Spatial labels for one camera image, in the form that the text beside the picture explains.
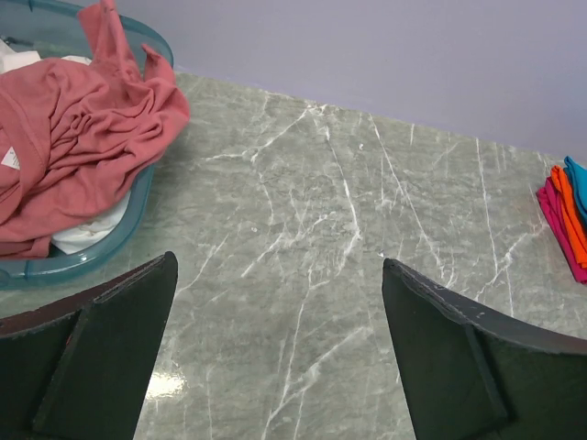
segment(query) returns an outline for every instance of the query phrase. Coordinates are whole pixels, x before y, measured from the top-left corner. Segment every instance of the folded orange cloth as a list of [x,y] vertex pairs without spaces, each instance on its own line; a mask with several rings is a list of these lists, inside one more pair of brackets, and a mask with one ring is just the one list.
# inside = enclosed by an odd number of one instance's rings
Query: folded orange cloth
[[575,255],[579,265],[582,268],[587,268],[587,236],[577,211],[567,173],[560,166],[555,165],[550,171],[550,177],[561,195],[562,220],[565,229],[567,229],[572,253]]

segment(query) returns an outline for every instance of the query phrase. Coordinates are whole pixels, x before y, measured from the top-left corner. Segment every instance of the gray wall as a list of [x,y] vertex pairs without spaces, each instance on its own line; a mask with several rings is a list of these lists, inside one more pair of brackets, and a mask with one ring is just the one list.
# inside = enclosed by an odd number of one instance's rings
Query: gray wall
[[181,70],[587,159],[584,0],[118,7],[157,29]]

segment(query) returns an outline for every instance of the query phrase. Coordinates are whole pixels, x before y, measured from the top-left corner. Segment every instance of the laundry basket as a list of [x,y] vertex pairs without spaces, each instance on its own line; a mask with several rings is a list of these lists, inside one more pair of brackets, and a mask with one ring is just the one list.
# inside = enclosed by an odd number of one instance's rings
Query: laundry basket
[[[41,58],[65,55],[91,58],[92,52],[76,17],[80,9],[77,5],[55,0],[0,0],[0,36],[12,49],[36,50]],[[146,59],[140,47],[142,43],[150,45],[173,65],[172,50],[157,32],[125,16],[121,21],[139,67],[143,67]],[[65,255],[52,248],[48,258],[0,260],[0,290],[68,281],[104,264],[137,229],[152,178],[151,165],[135,179],[121,222],[108,236],[87,249]]]

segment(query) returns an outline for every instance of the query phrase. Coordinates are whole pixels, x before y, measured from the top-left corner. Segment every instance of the gray marble surface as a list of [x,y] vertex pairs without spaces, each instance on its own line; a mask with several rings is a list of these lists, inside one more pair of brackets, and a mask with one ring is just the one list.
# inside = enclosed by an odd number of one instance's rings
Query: gray marble surface
[[382,259],[535,325],[587,337],[535,191],[553,158],[181,74],[190,125],[127,247],[2,315],[172,250],[176,299],[139,440],[413,440]]

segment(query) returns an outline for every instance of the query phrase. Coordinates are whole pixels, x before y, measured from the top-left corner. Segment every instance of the pink cloth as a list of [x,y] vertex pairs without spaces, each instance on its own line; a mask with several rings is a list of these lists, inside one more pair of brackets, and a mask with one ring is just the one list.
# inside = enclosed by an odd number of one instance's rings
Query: pink cloth
[[144,77],[114,0],[79,14],[90,66],[47,59],[0,75],[0,256],[43,258],[50,235],[116,204],[189,121],[170,64],[148,46]]
[[555,237],[559,241],[560,248],[565,254],[565,258],[569,263],[570,271],[577,282],[587,282],[587,269],[583,269],[572,253],[570,247],[567,231],[562,221],[562,211],[560,207],[560,193],[557,192],[552,180],[548,177],[544,188],[540,188],[537,192],[538,202],[544,216],[547,218],[548,224],[552,229]]

